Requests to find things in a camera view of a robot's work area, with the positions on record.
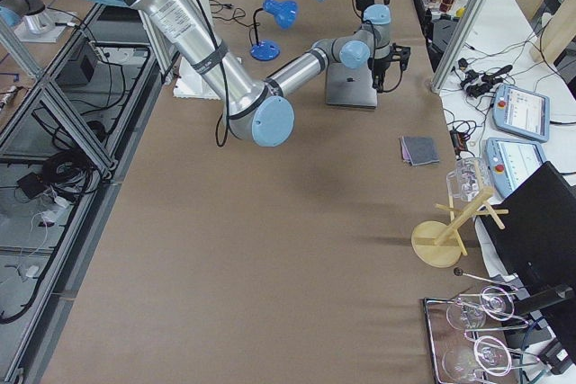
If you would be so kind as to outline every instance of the transparent glass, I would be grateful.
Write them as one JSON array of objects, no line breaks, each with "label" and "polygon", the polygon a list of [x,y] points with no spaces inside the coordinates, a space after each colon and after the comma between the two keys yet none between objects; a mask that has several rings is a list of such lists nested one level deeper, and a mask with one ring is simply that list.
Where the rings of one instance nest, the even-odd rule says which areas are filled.
[{"label": "transparent glass", "polygon": [[482,336],[476,340],[474,358],[484,371],[495,377],[503,377],[512,369],[509,349],[494,336]]},{"label": "transparent glass", "polygon": [[514,302],[501,287],[488,286],[480,293],[482,309],[498,321],[506,321],[514,316]]},{"label": "transparent glass", "polygon": [[480,189],[491,186],[490,171],[483,159],[479,157],[466,157],[456,162],[454,171],[446,176],[448,193],[454,198],[465,202],[474,199]]},{"label": "transparent glass", "polygon": [[456,330],[472,330],[484,326],[486,314],[480,308],[456,301],[446,310],[446,320]]},{"label": "transparent glass", "polygon": [[467,384],[475,382],[481,368],[470,346],[458,345],[442,357],[442,369],[454,382]]}]

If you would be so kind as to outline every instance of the wooden stand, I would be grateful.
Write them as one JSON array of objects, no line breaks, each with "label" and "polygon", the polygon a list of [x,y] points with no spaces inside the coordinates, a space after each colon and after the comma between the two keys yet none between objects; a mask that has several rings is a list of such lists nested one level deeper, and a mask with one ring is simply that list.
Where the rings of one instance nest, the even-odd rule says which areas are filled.
[{"label": "wooden stand", "polygon": [[[494,188],[484,186],[462,210],[455,209],[452,202],[450,206],[436,205],[438,208],[448,210],[452,215],[458,216],[452,219],[449,225],[427,220],[418,224],[412,231],[412,247],[416,255],[424,261],[438,268],[451,267],[458,262],[460,255],[468,255],[458,228],[472,216],[488,212],[500,229],[504,228],[499,214],[508,213],[507,210],[494,210],[488,203],[488,199],[494,194]],[[486,210],[479,212],[478,209],[485,206]]]}]

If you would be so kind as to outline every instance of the wine glass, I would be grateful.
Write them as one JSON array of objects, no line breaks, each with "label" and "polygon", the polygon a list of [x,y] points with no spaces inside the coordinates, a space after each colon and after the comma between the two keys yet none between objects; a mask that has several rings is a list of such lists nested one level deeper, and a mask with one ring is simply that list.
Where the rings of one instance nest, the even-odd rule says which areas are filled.
[{"label": "wine glass", "polygon": [[446,320],[456,330],[473,330],[484,326],[486,314],[481,308],[459,298],[448,306]]},{"label": "wine glass", "polygon": [[481,368],[468,345],[457,345],[442,357],[442,369],[453,382],[468,384],[477,380]]},{"label": "wine glass", "polygon": [[484,371],[495,377],[503,377],[512,368],[509,349],[494,336],[481,336],[476,340],[474,358]]},{"label": "wine glass", "polygon": [[514,316],[514,302],[501,287],[489,285],[480,291],[480,305],[484,312],[497,321],[507,321]]}]

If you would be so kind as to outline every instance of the table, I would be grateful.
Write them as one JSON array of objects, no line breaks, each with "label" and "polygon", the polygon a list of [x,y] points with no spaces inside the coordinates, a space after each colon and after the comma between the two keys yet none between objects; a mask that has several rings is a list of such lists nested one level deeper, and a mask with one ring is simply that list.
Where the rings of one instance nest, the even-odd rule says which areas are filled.
[{"label": "table", "polygon": [[[532,33],[532,28],[515,0],[487,0],[466,41],[469,46],[474,47],[476,50],[464,48],[462,50],[462,57],[468,59],[484,57],[478,50],[489,54],[500,53],[511,44],[528,39],[530,35],[533,36],[531,41],[536,42],[536,36]],[[507,64],[513,64],[514,68],[510,74],[516,80],[518,87],[532,91],[536,90],[538,93],[548,95],[551,98],[551,120],[564,122],[574,121],[576,119],[576,101],[570,93],[570,90],[559,76],[551,74],[551,70],[546,64],[536,64],[529,54],[531,47],[530,44],[526,44],[524,49],[518,47],[517,49],[512,49],[498,56],[479,59],[474,61],[471,68],[476,71],[485,71],[493,67],[500,68]],[[482,123],[484,116],[466,103],[464,92],[459,90],[455,91],[455,89],[459,88],[459,83],[460,81],[455,74],[450,75],[446,81],[445,89],[440,93],[444,107],[453,112],[458,120],[474,120]],[[471,100],[470,98],[469,102],[474,104],[478,103],[478,101]],[[485,100],[481,103],[480,108],[487,108],[488,103],[488,99]],[[452,114],[446,112],[445,116],[447,121],[452,121]],[[514,138],[514,136],[495,128],[491,113],[487,118],[483,135],[481,129],[479,129],[472,135],[472,140],[468,143],[469,148],[476,156],[482,153],[484,140],[488,137]],[[550,139],[543,144],[543,148],[548,160],[552,161],[560,172],[576,171],[574,154],[572,152],[573,145],[571,144],[575,139],[575,126],[556,127],[551,125]],[[576,184],[576,175],[567,176],[566,180],[570,184]],[[491,276],[497,274],[506,275],[507,272],[498,258],[496,250],[483,225],[477,223],[476,229],[488,273]],[[544,343],[535,344],[530,350],[538,353],[544,346]],[[533,378],[538,370],[535,368],[529,372],[529,376]],[[544,376],[540,382],[544,384],[568,384],[575,380],[576,367],[571,366],[563,375],[558,377]]]},{"label": "table", "polygon": [[[262,0],[219,0],[250,12]],[[283,54],[248,56],[246,29],[217,32],[264,77],[357,26],[350,0],[297,0]],[[290,96],[280,147],[213,132],[221,103],[159,98],[42,382],[430,382],[420,299],[471,285],[422,263],[410,234],[446,202],[454,155],[411,0],[392,38],[412,46],[400,89],[374,111],[327,107],[324,77]],[[390,73],[390,83],[397,76]],[[399,136],[429,135],[441,162],[410,167]],[[483,273],[470,244],[461,265]]]}]

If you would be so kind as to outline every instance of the black cable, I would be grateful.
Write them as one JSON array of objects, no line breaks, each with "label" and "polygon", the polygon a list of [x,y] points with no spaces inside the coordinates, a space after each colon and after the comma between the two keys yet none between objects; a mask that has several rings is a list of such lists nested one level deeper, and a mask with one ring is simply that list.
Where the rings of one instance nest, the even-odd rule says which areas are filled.
[{"label": "black cable", "polygon": [[26,87],[24,87],[23,85],[19,85],[16,87],[15,90],[12,90],[12,92],[2,92],[0,93],[0,96],[2,96],[3,94],[13,94],[14,92],[18,93],[20,92],[22,89],[26,89]]},{"label": "black cable", "polygon": [[550,121],[550,124],[556,126],[571,126],[576,125],[576,121]]},{"label": "black cable", "polygon": [[104,107],[98,107],[98,108],[94,108],[93,110],[88,110],[86,112],[81,112],[80,115],[85,116],[87,114],[92,114],[93,112],[102,112],[104,110],[109,110],[113,107],[115,107],[116,105],[118,105],[122,99],[124,98],[124,95],[126,94],[126,90],[128,90],[127,85],[126,85],[126,75],[124,74],[124,65],[120,64],[120,63],[112,63],[112,62],[103,62],[103,63],[107,63],[109,67],[111,66],[115,66],[115,67],[119,67],[120,68],[120,74],[122,77],[122,92],[121,95],[118,97],[118,99],[113,102],[110,103],[110,98],[112,97],[112,88],[109,89],[108,92],[108,101],[106,103],[106,105]]},{"label": "black cable", "polygon": [[[87,163],[88,163],[89,165],[91,165],[90,161],[87,159],[86,156],[85,156],[85,159],[86,159]],[[89,175],[89,176],[90,176],[90,177],[89,177],[90,180],[88,180],[88,176],[87,176],[86,179],[85,179],[85,183],[84,183],[83,186],[82,186],[81,192],[76,192],[76,196],[77,196],[78,198],[81,197],[81,196],[83,196],[83,195],[86,195],[87,193],[93,193],[93,192],[95,192],[95,191],[97,190],[97,187],[94,188],[93,191],[88,191],[88,190],[87,190],[89,184],[90,184],[91,181],[92,181],[92,172],[90,172],[90,175]],[[34,285],[34,290],[32,291],[31,296],[28,298],[28,300],[26,301],[26,303],[23,303],[22,305],[20,305],[20,308],[21,308],[21,309],[20,309],[18,312],[16,312],[15,314],[13,314],[13,315],[11,315],[11,316],[9,316],[9,317],[5,317],[5,311],[2,310],[2,311],[0,312],[0,325],[5,325],[5,324],[13,323],[14,321],[16,321],[16,320],[18,320],[19,318],[23,317],[23,316],[26,314],[26,312],[28,312],[28,310],[30,310],[30,308],[32,307],[34,301],[35,301],[36,298],[38,297],[38,293],[39,293],[39,291],[40,291],[40,286],[42,285],[42,282],[44,281],[46,275],[48,274],[48,271],[49,271],[50,267],[52,266],[54,260],[55,260],[56,257],[58,256],[59,249],[61,248],[62,243],[64,242],[64,239],[67,237],[67,233],[68,233],[68,230],[69,230],[69,228],[70,228],[69,221],[72,220],[72,218],[74,218],[74,217],[76,216],[77,210],[78,210],[78,206],[74,206],[74,207],[72,208],[72,210],[70,211],[70,214],[69,214],[69,216],[68,216],[68,220],[67,220],[67,222],[66,222],[66,224],[65,224],[65,226],[64,226],[64,231],[62,232],[59,241],[58,241],[58,242],[56,243],[56,245],[52,248],[52,251],[51,251],[51,254],[50,254],[50,256],[49,256],[48,261],[47,261],[46,264],[44,265],[44,268],[42,269],[42,272],[40,273],[40,275],[36,278],[36,283],[35,283],[35,285]]]},{"label": "black cable", "polygon": [[354,11],[356,17],[358,17],[360,20],[362,20],[362,15],[360,13],[358,13],[358,11],[356,10],[356,0],[352,0],[352,11]]},{"label": "black cable", "polygon": [[[238,23],[244,27],[248,27],[248,28],[253,27],[252,23],[245,24],[244,22],[240,21],[240,19],[245,18],[247,15],[246,10],[244,10],[244,8],[234,7],[232,4],[223,4],[222,2],[219,2],[218,0],[210,0],[210,7],[212,8],[213,6],[219,8],[217,11],[211,11],[212,18],[214,20],[221,20],[223,22],[236,22],[236,23]],[[226,18],[226,17],[223,17],[221,15],[217,15],[218,13],[221,13],[225,9],[229,9],[232,11],[232,15],[230,18]]]},{"label": "black cable", "polygon": [[69,15],[72,18],[77,19],[85,28],[86,30],[90,33],[90,35],[92,36],[92,39],[94,41],[96,41],[96,37],[94,36],[94,34],[92,33],[92,30],[90,29],[90,27],[88,26],[88,24],[86,23],[86,20],[84,20],[83,18],[79,17],[78,15],[76,15],[75,13],[69,13],[68,11],[64,11],[62,9],[58,9],[55,8],[53,6],[47,6],[47,9],[50,9],[51,11],[58,11],[59,13],[64,13],[66,15]]},{"label": "black cable", "polygon": [[[214,46],[214,49],[218,49],[218,41],[216,41],[216,35],[214,34],[214,30],[212,29],[212,26],[210,25],[210,20],[208,20],[208,16],[206,15],[206,12],[204,11],[204,8],[202,6],[202,2],[200,0],[195,0],[196,4],[198,5],[198,8],[200,9],[200,12],[202,14],[202,17],[204,19],[204,23],[206,24],[206,30],[208,31],[208,33],[210,34],[210,39],[212,41],[212,45]],[[228,79],[226,78],[226,70],[224,68],[224,64],[222,63],[222,61],[219,62],[220,65],[220,71],[222,73],[222,81],[224,82],[224,93],[225,93],[225,105],[226,105],[226,129],[224,130],[224,137],[222,139],[222,141],[220,141],[219,138],[219,126],[220,126],[220,121],[218,121],[216,123],[216,132],[215,132],[215,136],[216,136],[216,146],[218,147],[224,147],[226,145],[226,142],[228,141],[228,132],[230,130],[230,94],[229,94],[229,88],[228,88]]]},{"label": "black cable", "polygon": [[520,42],[515,42],[515,43],[513,43],[513,44],[510,44],[510,45],[508,45],[507,47],[505,47],[504,49],[502,49],[501,51],[498,51],[498,52],[496,52],[496,53],[491,53],[491,54],[484,53],[483,51],[480,51],[479,49],[476,49],[475,47],[473,47],[473,46],[471,46],[470,44],[468,44],[468,48],[469,48],[469,49],[472,49],[472,50],[475,50],[475,51],[478,51],[478,52],[480,52],[480,53],[484,53],[484,54],[485,54],[485,56],[483,56],[483,57],[481,57],[481,58],[472,58],[472,60],[471,60],[470,62],[468,62],[468,63],[469,63],[469,65],[471,65],[472,63],[474,63],[474,62],[476,62],[476,61],[478,61],[478,60],[483,60],[483,59],[485,59],[485,58],[493,58],[493,57],[499,56],[499,55],[501,55],[501,54],[506,54],[506,53],[508,53],[509,51],[511,51],[511,50],[513,50],[513,49],[518,49],[518,48],[520,48],[520,47],[524,48],[524,47],[526,46],[526,44],[530,41],[530,38],[532,38],[532,35],[534,34],[535,36],[537,36],[538,33],[541,32],[541,31],[543,31],[543,29],[540,29],[538,32],[531,31],[531,32],[528,34],[528,36],[526,36],[522,41],[520,41]]},{"label": "black cable", "polygon": [[[42,129],[44,129],[44,131],[45,131],[46,133],[48,133],[48,135],[50,135],[52,146],[54,146],[54,148],[56,148],[57,150],[69,150],[69,149],[71,149],[71,148],[72,148],[72,145],[71,145],[70,143],[67,143],[66,141],[64,141],[62,138],[60,138],[60,137],[58,136],[58,134],[59,134],[60,132],[62,132],[62,133],[64,133],[65,135],[67,135],[68,138],[72,139],[72,138],[68,135],[68,133],[67,133],[64,129],[62,129],[59,125],[58,125],[58,126],[55,126],[55,127],[50,126],[50,125],[49,125],[48,123],[46,123],[43,119],[41,119],[38,114],[36,114],[36,111],[37,111],[37,110],[40,110],[40,109],[34,110],[34,111],[31,113],[31,116],[38,122],[39,126],[40,126]],[[64,148],[63,148],[63,147],[60,147],[58,144],[56,144],[56,141],[59,141],[59,142],[60,142],[63,146],[65,146],[65,147],[64,147]]]},{"label": "black cable", "polygon": [[464,43],[464,46],[465,46],[466,48],[468,48],[468,49],[471,49],[472,51],[478,51],[480,54],[483,54],[484,56],[488,56],[488,57],[490,56],[490,54],[485,53],[484,51],[473,47],[473,46],[470,45],[468,42],[465,42],[465,43]]},{"label": "black cable", "polygon": [[444,108],[443,110],[444,110],[445,112],[449,112],[449,113],[452,115],[452,121],[455,121],[455,120],[456,120],[456,116],[454,115],[453,112],[451,112],[451,111],[448,110],[447,108]]},{"label": "black cable", "polygon": [[[567,63],[566,65],[564,65],[563,67],[559,67],[559,68],[558,68],[558,72],[564,70],[565,68],[569,67],[569,66],[572,65],[573,63],[576,63],[576,59],[568,62],[568,63]],[[551,72],[551,73],[548,74],[547,76],[541,76],[540,78],[538,78],[538,79],[536,80],[535,84],[534,84],[534,91],[536,91],[536,89],[538,88],[538,85],[540,84],[540,82],[541,82],[542,80],[544,80],[545,78],[548,78],[549,76],[555,76],[555,75],[557,75],[557,74],[555,74],[554,72]]]},{"label": "black cable", "polygon": [[396,83],[396,85],[392,89],[383,89],[382,93],[383,94],[389,94],[390,92],[393,92],[394,90],[396,90],[398,88],[398,86],[401,84],[403,76],[404,76],[404,71],[400,70],[400,77],[398,78],[398,83]]},{"label": "black cable", "polygon": [[373,23],[372,21],[370,21],[370,20],[364,20],[363,22],[366,22],[366,23],[370,24],[370,28],[371,28],[371,30],[372,30],[373,48],[372,48],[372,71],[370,71],[370,72],[371,72],[370,77],[371,77],[371,79],[372,79],[372,85],[374,85],[374,77],[375,77],[375,72],[374,72],[375,67],[374,67],[374,64],[375,64],[375,62],[376,62],[376,29],[374,28],[374,23]]}]

